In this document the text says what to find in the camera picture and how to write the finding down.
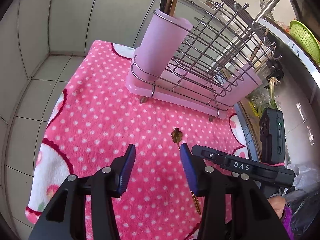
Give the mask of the person's right hand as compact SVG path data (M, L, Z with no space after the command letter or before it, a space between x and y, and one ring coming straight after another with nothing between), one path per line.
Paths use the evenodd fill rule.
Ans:
M268 202L273 207L279 219L281 219L283 216L284 208L286 204L285 198L281 196L274 196L274 197L268 198Z

